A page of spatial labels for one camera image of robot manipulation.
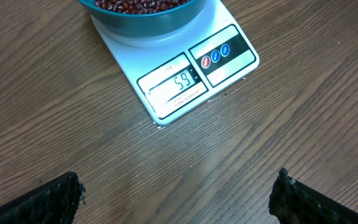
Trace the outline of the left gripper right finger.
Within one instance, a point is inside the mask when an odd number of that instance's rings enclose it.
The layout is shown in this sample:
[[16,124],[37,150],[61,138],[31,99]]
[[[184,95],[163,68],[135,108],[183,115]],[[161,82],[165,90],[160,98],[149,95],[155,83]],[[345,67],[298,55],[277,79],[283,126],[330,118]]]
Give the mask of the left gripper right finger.
[[358,213],[313,190],[281,168],[268,202],[281,224],[358,224]]

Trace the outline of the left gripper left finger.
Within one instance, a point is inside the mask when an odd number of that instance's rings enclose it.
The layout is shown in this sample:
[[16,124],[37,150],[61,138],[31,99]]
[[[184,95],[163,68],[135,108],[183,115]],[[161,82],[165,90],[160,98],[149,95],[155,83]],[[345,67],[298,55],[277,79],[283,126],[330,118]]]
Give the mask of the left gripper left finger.
[[86,189],[67,172],[0,206],[0,224],[72,224]]

